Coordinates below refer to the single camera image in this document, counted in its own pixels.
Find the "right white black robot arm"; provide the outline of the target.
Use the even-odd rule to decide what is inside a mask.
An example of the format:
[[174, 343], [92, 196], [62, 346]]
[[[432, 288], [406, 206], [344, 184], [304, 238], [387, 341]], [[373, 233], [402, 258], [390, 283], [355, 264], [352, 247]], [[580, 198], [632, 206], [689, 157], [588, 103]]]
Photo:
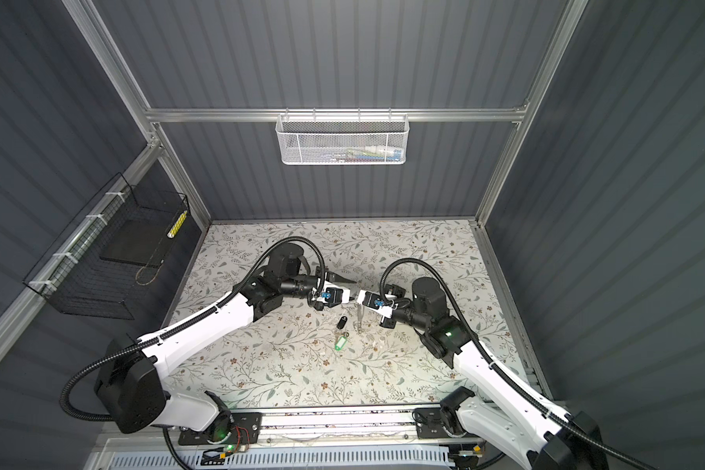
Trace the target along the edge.
[[519, 378], [450, 310], [442, 284], [421, 277], [412, 296], [388, 286], [384, 294], [360, 291], [357, 304], [378, 313], [386, 323], [413, 327], [432, 356], [462, 375], [489, 398], [484, 403], [461, 386], [440, 402], [448, 434], [482, 438], [523, 469], [605, 469], [604, 452], [591, 444], [600, 436], [593, 419], [570, 415]]

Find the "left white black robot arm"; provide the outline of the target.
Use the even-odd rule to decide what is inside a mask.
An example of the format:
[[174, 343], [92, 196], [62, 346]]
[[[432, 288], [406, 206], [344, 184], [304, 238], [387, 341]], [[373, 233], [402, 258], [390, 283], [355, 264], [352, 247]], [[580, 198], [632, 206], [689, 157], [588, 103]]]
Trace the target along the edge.
[[228, 406], [214, 392], [201, 397], [171, 392], [164, 381], [191, 356], [227, 334], [246, 327], [287, 298], [304, 299], [316, 309], [348, 303], [354, 282], [322, 266], [310, 269], [298, 241], [276, 246], [220, 299], [169, 327], [133, 341], [136, 352], [104, 364], [95, 393], [123, 434], [147, 427], [186, 428], [222, 443], [234, 433]]

